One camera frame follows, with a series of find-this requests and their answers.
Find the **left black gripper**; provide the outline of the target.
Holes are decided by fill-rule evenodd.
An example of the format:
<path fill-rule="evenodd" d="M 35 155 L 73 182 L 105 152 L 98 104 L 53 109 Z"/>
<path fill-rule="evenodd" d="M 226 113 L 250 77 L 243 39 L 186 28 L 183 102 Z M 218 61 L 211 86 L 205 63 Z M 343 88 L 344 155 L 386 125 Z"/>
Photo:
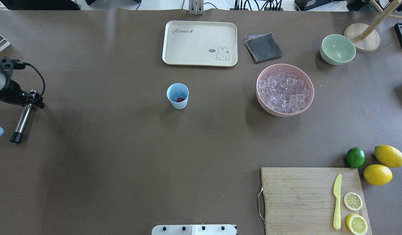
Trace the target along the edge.
<path fill-rule="evenodd" d="M 20 85 L 13 80 L 10 80 L 7 88 L 0 91 L 0 101 L 23 107 L 32 104 L 39 108 L 44 108 L 43 97 L 38 92 L 22 91 Z"/>

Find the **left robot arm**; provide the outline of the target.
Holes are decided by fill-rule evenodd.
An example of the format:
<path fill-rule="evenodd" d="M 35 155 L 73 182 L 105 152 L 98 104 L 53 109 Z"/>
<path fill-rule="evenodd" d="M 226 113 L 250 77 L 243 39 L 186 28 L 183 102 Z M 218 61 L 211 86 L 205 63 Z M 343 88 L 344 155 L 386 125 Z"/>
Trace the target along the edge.
<path fill-rule="evenodd" d="M 0 101 L 23 107 L 22 115 L 19 118 L 17 127 L 10 139 L 10 142 L 12 143 L 22 142 L 24 129 L 27 125 L 33 106 L 35 105 L 38 108 L 44 108 L 42 96 L 45 90 L 45 82 L 40 72 L 37 69 L 35 69 L 35 71 L 38 73 L 43 82 L 43 91 L 41 95 L 34 89 L 30 92 L 22 91 L 20 85 L 11 79 L 12 71 L 0 71 Z"/>

